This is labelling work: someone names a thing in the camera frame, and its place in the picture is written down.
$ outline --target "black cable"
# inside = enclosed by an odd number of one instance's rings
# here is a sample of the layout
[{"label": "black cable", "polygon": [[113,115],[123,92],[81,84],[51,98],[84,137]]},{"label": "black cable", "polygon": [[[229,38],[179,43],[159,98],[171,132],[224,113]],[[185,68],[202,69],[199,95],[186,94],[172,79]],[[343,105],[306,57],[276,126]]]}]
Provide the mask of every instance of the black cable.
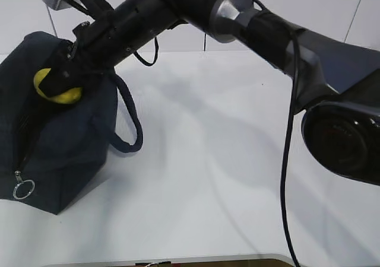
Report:
[{"label": "black cable", "polygon": [[262,10],[268,10],[268,8],[260,0],[252,0],[254,3],[260,6]]},{"label": "black cable", "polygon": [[289,224],[287,220],[287,211],[286,211],[286,176],[287,176],[287,166],[289,163],[289,152],[290,152],[290,144],[292,142],[292,133],[293,133],[293,124],[294,118],[296,114],[296,102],[297,102],[297,89],[298,89],[298,81],[300,74],[300,63],[301,63],[301,52],[300,46],[298,42],[298,37],[296,32],[288,25],[284,23],[286,29],[288,29],[290,37],[292,38],[293,48],[294,48],[294,77],[293,77],[293,88],[292,88],[292,97],[290,99],[290,107],[289,107],[289,116],[287,121],[287,130],[286,130],[286,138],[285,138],[285,146],[284,146],[284,154],[283,154],[283,163],[281,169],[281,183],[280,183],[280,202],[281,202],[281,213],[283,218],[283,226],[285,232],[286,242],[289,248],[290,255],[292,256],[293,262],[296,267],[300,267],[300,263],[297,260],[296,253],[293,248],[292,239],[290,238],[289,233]]},{"label": "black cable", "polygon": [[160,50],[160,46],[159,46],[159,40],[157,39],[157,37],[154,38],[154,46],[155,46],[155,53],[154,53],[154,59],[153,59],[153,62],[150,63],[150,62],[147,62],[141,55],[138,54],[138,52],[135,52],[134,55],[135,57],[142,63],[144,64],[145,66],[153,66],[156,64],[158,58],[159,58],[159,50]]},{"label": "black cable", "polygon": [[89,12],[89,10],[87,10],[86,8],[84,8],[81,4],[75,2],[74,0],[64,0],[67,4],[69,4],[70,6],[72,6],[73,8],[77,9],[78,11],[82,12],[83,14],[87,15],[87,16],[90,16],[91,18],[92,15],[91,13]]}]

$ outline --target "fabric bag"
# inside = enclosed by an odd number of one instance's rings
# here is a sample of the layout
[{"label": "fabric bag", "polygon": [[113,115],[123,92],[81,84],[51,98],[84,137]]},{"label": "fabric bag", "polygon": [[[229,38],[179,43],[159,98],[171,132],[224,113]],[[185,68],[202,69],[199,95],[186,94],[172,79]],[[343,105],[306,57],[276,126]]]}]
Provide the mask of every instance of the fabric bag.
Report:
[{"label": "fabric bag", "polygon": [[[43,32],[29,34],[0,65],[0,199],[53,214],[65,209],[102,168],[109,144],[125,153],[137,152],[143,145],[143,130],[131,93],[112,71],[96,92],[83,96],[76,106],[43,128],[22,181],[17,181],[13,170],[14,122],[33,88],[35,73],[61,41]],[[118,90],[136,127],[134,145],[115,133]]]}]

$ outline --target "zipper pull ring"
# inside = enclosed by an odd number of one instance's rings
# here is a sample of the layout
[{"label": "zipper pull ring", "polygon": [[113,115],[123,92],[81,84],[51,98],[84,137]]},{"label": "zipper pull ring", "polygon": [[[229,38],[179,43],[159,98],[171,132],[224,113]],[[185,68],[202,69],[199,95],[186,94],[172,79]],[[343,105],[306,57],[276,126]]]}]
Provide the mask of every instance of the zipper pull ring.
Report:
[{"label": "zipper pull ring", "polygon": [[[24,181],[21,178],[21,172],[20,171],[16,171],[14,174],[15,174],[15,177],[17,180],[17,185],[15,186],[15,188],[13,190],[13,198],[16,200],[24,200],[24,199],[28,198],[34,192],[34,188],[36,187],[36,184],[33,180],[25,180]],[[17,190],[19,190],[19,188],[26,183],[31,184],[31,188],[30,188],[29,192],[23,197],[17,196]]]}]

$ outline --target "bag strap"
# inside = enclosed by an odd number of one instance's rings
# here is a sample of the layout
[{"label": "bag strap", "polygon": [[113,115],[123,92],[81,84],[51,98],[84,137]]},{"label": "bag strap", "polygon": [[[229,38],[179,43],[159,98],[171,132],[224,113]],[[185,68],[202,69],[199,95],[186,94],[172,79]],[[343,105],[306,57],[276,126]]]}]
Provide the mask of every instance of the bag strap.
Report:
[{"label": "bag strap", "polygon": [[92,120],[93,125],[97,128],[97,130],[109,141],[109,143],[116,148],[118,151],[122,153],[129,152],[137,152],[143,147],[144,137],[143,137],[143,127],[141,126],[140,120],[137,116],[136,106],[129,91],[128,86],[125,84],[124,80],[118,76],[117,74],[110,74],[110,79],[117,86],[123,101],[128,109],[129,114],[131,115],[131,119],[133,124],[136,127],[137,138],[134,145],[129,144],[121,139],[121,137],[110,127],[108,127],[103,120],[98,117],[94,117]]}]

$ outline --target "white table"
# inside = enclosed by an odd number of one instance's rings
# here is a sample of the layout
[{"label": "white table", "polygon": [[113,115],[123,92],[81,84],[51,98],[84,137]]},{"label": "white table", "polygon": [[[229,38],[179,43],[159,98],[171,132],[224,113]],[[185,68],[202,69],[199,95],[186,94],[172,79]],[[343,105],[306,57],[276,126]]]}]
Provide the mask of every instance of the white table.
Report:
[{"label": "white table", "polygon": [[[154,68],[130,58],[118,72],[137,102],[144,148],[111,151],[59,216],[0,201],[0,266],[291,262],[279,205],[290,78],[251,52],[162,53]],[[121,105],[118,131],[132,141],[125,116]],[[323,169],[303,144],[301,119],[287,183],[299,260],[380,265],[380,187]]]}]

